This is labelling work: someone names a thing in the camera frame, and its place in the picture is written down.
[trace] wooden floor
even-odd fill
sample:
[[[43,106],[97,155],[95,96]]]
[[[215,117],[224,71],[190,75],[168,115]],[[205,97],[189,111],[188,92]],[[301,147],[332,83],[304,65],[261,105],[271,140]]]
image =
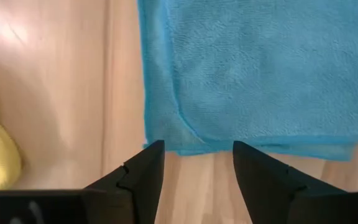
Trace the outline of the wooden floor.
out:
[[[0,0],[0,123],[21,148],[17,189],[81,188],[144,143],[135,0]],[[351,162],[274,155],[358,190]],[[250,223],[230,153],[167,154],[156,223]]]

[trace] blue microfiber towel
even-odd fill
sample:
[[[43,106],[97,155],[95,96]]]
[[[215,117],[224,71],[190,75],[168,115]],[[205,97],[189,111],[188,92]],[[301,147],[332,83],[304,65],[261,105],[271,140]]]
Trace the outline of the blue microfiber towel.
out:
[[[139,0],[148,143],[348,160],[358,0]]]

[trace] light wood surface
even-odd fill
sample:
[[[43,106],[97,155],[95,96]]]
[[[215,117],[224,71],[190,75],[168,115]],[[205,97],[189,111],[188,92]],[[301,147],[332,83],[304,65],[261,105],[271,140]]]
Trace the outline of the light wood surface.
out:
[[[18,189],[80,188],[138,153],[144,91],[135,0],[0,0],[0,123]],[[351,162],[273,155],[347,190]],[[230,153],[168,153],[156,223],[250,223]]]

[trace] black plastic part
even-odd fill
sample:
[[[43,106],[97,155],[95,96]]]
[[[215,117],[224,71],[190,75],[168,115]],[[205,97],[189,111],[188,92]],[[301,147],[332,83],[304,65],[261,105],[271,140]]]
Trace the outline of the black plastic part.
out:
[[[358,192],[298,171],[235,141],[233,162],[253,224],[358,223]]]
[[[157,141],[82,190],[0,190],[0,223],[154,223],[163,167]]]

